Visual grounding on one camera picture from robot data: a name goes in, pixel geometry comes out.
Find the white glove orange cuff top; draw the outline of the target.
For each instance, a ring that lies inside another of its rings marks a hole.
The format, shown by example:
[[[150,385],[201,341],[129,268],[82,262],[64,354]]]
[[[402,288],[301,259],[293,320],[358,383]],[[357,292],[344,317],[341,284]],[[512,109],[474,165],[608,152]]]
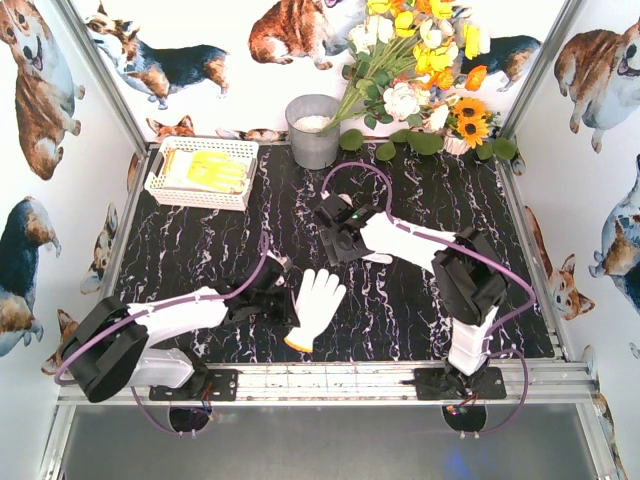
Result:
[[[365,261],[380,263],[380,264],[391,264],[393,262],[393,257],[388,254],[382,253],[371,253],[364,257]]]

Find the white glove orange cuff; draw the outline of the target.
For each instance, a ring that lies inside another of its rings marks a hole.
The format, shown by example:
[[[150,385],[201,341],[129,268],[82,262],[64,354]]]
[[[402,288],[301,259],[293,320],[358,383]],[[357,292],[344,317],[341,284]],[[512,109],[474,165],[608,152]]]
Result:
[[[393,257],[388,254],[382,253],[371,253],[364,257],[365,261],[380,263],[380,264],[391,264],[393,262]]]
[[[241,193],[249,179],[244,163],[217,151],[171,151],[162,174],[165,188],[224,194]]]

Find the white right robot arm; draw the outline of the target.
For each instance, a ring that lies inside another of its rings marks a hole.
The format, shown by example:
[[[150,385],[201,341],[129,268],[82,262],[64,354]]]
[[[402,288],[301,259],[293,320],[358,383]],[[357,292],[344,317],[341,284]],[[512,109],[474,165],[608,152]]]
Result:
[[[334,194],[321,200],[314,214],[332,265],[379,253],[434,275],[452,318],[447,361],[465,376],[481,369],[488,358],[483,343],[504,301],[508,282],[478,230],[436,231],[391,219],[376,206],[355,208]]]

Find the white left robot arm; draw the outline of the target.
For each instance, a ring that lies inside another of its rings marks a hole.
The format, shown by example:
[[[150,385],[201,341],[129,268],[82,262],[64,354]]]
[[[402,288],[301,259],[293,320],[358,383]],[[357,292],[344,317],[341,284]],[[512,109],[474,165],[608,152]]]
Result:
[[[101,300],[62,343],[58,384],[70,374],[92,403],[125,388],[147,387],[155,401],[185,401],[215,391],[215,373],[191,350],[159,343],[199,329],[254,319],[295,327],[294,296],[285,280],[288,258],[267,256],[249,271],[164,301],[124,304]]]

